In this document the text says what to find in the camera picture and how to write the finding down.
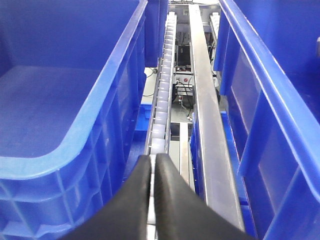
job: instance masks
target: electrical cable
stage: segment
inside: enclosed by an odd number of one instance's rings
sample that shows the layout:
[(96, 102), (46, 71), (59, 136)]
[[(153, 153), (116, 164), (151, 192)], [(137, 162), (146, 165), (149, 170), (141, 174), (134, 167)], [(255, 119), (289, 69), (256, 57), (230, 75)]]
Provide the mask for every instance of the electrical cable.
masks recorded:
[(180, 82), (180, 81), (179, 81), (179, 83), (182, 84), (182, 86), (183, 86), (183, 88), (184, 88), (184, 91), (185, 91), (185, 94), (186, 94), (186, 98), (188, 99), (188, 102), (189, 102), (189, 104), (190, 104), (190, 106), (189, 106), (189, 107), (187, 106), (187, 108), (188, 108), (188, 109), (190, 109), (190, 108), (193, 109), (194, 107), (193, 107), (193, 105), (191, 104), (190, 99), (189, 99), (189, 97), (188, 97), (188, 92), (187, 92), (186, 86), (185, 86), (182, 82)]
[(185, 37), (186, 37), (186, 32), (183, 32), (183, 34), (182, 34), (182, 43), (181, 43), (181, 45), (184, 45)]
[(190, 108), (188, 115), (186, 116), (187, 118), (190, 116), (192, 108)]
[(158, 73), (158, 70), (157, 70), (156, 68), (148, 67), (148, 69), (150, 69), (150, 70), (152, 71), (152, 73), (151, 73), (149, 76), (146, 76), (146, 78), (149, 78), (149, 77), (151, 77), (153, 74)]
[(152, 94), (150, 94), (150, 95), (142, 95), (143, 97), (151, 97), (151, 96), (153, 96), (155, 93), (152, 93)]
[(182, 100), (181, 100), (181, 102), (180, 102), (180, 103), (181, 103), (181, 107), (184, 108), (185, 110), (188, 110), (188, 108), (186, 108), (186, 107), (184, 106), (184, 104), (182, 103), (182, 101), (183, 101), (183, 98), (182, 98)]
[(192, 77), (190, 77), (189, 81), (188, 81), (188, 89), (192, 92), (192, 89), (190, 88), (190, 80), (192, 79)]

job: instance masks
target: plastic crate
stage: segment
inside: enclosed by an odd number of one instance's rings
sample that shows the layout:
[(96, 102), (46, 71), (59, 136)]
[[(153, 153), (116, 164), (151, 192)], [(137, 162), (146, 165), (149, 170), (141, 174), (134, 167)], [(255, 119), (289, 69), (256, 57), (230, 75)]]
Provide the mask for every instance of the plastic crate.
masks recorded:
[(151, 114), (151, 104), (141, 104), (136, 121), (135, 131), (133, 135), (133, 141), (130, 149), (130, 154), (126, 163), (123, 179), (127, 180), (130, 177), (132, 170), (134, 169), (138, 158), (145, 152), (145, 144), (147, 138), (147, 132), (149, 127), (149, 118)]
[(0, 239), (56, 239), (120, 188), (146, 0), (0, 2)]
[(155, 68), (162, 56), (168, 0), (149, 0), (145, 9), (145, 66)]
[(214, 69), (258, 238), (318, 239), (320, 2), (236, 2), (220, 0)]

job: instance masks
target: stainless steel beam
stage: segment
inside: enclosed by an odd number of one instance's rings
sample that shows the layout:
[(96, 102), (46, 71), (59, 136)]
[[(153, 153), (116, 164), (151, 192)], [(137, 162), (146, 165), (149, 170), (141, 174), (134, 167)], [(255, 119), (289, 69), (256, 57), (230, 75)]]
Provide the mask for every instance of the stainless steel beam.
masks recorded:
[(189, 24), (205, 202), (234, 226), (244, 230), (198, 5), (189, 5)]
[(189, 182), (189, 148), (188, 148), (188, 123), (180, 122), (180, 175), (185, 182)]

